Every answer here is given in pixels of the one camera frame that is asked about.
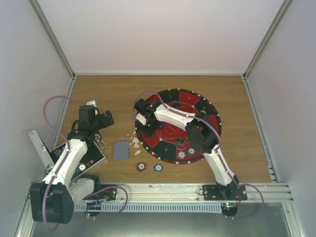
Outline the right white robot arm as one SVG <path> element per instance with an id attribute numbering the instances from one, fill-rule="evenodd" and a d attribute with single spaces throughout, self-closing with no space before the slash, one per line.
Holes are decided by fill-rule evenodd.
<path id="1" fill-rule="evenodd" d="M 144 99 L 135 103 L 137 111 L 136 123 L 141 124 L 136 130 L 152 139 L 158 130 L 165 129 L 168 123 L 186 132 L 191 148 L 204 156 L 215 175 L 219 196 L 230 200 L 237 195 L 239 189 L 238 178 L 229 169 L 220 150 L 221 138 L 211 121 L 204 112 L 198 114 L 187 113 L 170 107 L 162 101 L 149 104 Z"/>

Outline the teal blue chip stack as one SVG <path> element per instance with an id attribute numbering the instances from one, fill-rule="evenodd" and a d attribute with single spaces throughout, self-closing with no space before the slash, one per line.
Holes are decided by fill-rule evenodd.
<path id="1" fill-rule="evenodd" d="M 161 164 L 155 164 L 153 169 L 154 169 L 155 172 L 161 172 L 163 167 L 162 167 Z"/>

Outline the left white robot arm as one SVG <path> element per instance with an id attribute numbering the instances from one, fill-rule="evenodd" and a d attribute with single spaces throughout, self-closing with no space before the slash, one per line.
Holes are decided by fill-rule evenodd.
<path id="1" fill-rule="evenodd" d="M 30 186 L 32 218 L 37 222 L 67 224 L 75 206 L 86 196 L 97 199 L 102 193 L 98 176 L 73 182 L 73 174 L 93 145 L 96 134 L 114 124 L 110 111 L 100 113 L 92 104 L 80 106 L 79 119 L 67 136 L 66 146 L 57 163 L 41 181 Z"/>

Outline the teal chips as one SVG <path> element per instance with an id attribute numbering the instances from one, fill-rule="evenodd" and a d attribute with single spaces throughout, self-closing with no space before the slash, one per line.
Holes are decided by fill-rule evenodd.
<path id="1" fill-rule="evenodd" d="M 189 156 L 194 156 L 195 155 L 195 150 L 192 148 L 192 147 L 190 147 L 190 148 L 188 148 L 188 150 L 187 150 L 187 154 L 189 155 Z"/>

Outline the purple chips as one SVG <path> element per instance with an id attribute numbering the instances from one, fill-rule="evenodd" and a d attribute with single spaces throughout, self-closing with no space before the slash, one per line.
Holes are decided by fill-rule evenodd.
<path id="1" fill-rule="evenodd" d="M 179 151 L 177 153 L 177 159 L 178 160 L 185 160 L 187 158 L 187 153 L 184 151 Z"/>

